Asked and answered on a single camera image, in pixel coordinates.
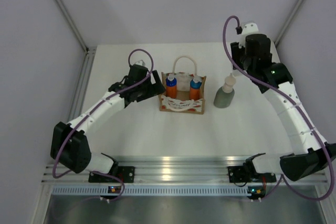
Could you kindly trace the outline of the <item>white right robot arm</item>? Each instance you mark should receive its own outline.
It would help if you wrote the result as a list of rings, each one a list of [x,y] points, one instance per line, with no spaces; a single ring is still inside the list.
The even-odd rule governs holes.
[[[320,135],[297,93],[287,67],[272,60],[271,40],[264,34],[243,35],[240,42],[230,45],[235,68],[245,70],[254,78],[253,83],[276,111],[291,142],[292,153],[282,154],[275,161],[268,161],[266,154],[256,155],[244,168],[249,180],[257,180],[275,165],[276,172],[283,173],[291,181],[298,181],[327,167],[326,148],[330,159],[335,160],[335,144]]]

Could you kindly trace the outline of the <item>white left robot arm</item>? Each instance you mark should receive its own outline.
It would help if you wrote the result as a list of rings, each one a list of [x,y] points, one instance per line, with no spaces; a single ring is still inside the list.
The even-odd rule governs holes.
[[[164,91],[156,70],[131,65],[128,75],[112,84],[95,105],[70,122],[59,122],[54,127],[51,157],[76,174],[87,170],[99,172],[108,182],[116,180],[119,174],[118,162],[106,154],[93,153],[89,136],[130,103],[141,102]]]

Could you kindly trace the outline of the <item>watermelon print canvas bag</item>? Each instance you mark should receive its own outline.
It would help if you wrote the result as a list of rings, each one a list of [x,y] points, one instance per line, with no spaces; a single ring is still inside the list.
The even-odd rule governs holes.
[[[177,72],[176,64],[178,60],[186,58],[190,60],[194,65],[194,72]],[[175,75],[177,79],[177,97],[172,99],[166,96],[166,78],[169,73]],[[165,92],[159,95],[160,106],[159,109],[162,112],[178,112],[178,113],[191,113],[191,114],[204,114],[205,110],[205,98],[204,98],[204,86],[206,82],[205,76],[200,76],[202,78],[202,85],[200,88],[200,98],[198,100],[190,100],[190,81],[194,76],[200,76],[197,73],[197,63],[190,56],[179,56],[175,59],[173,63],[173,68],[171,72],[161,73],[162,84],[165,87]]]

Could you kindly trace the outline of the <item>grey green squeeze bottle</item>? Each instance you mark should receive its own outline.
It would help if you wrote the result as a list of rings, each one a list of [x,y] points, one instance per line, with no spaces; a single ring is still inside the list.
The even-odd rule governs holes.
[[[220,109],[227,108],[230,106],[233,97],[235,95],[234,85],[236,84],[236,79],[231,73],[225,78],[225,82],[222,87],[220,87],[215,95],[214,106]]]

